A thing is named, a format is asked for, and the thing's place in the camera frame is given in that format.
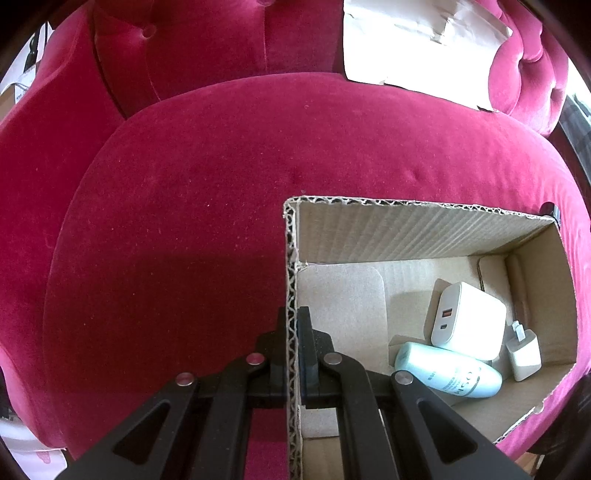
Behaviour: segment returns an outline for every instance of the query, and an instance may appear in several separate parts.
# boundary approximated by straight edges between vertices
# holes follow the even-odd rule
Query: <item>sofa backrest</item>
[[[489,78],[493,107],[548,135],[564,102],[567,56],[518,0],[477,0],[513,29]],[[342,0],[98,0],[96,52],[131,116],[214,83],[272,73],[344,73]]]

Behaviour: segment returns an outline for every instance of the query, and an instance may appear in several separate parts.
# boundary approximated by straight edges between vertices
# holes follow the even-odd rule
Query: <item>red velvet sofa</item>
[[[284,302],[283,201],[299,194],[563,212],[589,335],[589,216],[543,137],[567,57],[517,0],[500,113],[343,76],[337,0],[97,0],[56,29],[0,124],[0,365],[18,414],[79,456],[180,371],[248,353]],[[577,366],[500,444],[528,448]],[[247,472],[285,476],[282,412],[257,413]]]

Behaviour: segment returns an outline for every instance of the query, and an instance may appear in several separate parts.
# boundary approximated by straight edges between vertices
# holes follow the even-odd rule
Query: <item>plastic bottle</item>
[[[498,371],[480,360],[414,342],[402,346],[394,368],[411,372],[428,387],[459,397],[492,397],[503,382]]]

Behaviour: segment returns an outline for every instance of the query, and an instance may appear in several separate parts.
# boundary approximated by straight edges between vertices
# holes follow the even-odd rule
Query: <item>white plug adapter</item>
[[[465,282],[454,283],[441,294],[431,343],[478,360],[494,360],[501,351],[506,314],[499,299]]]
[[[513,367],[515,380],[521,382],[542,368],[540,344],[535,333],[531,330],[523,330],[523,325],[513,322],[515,337],[507,342],[509,358]]]

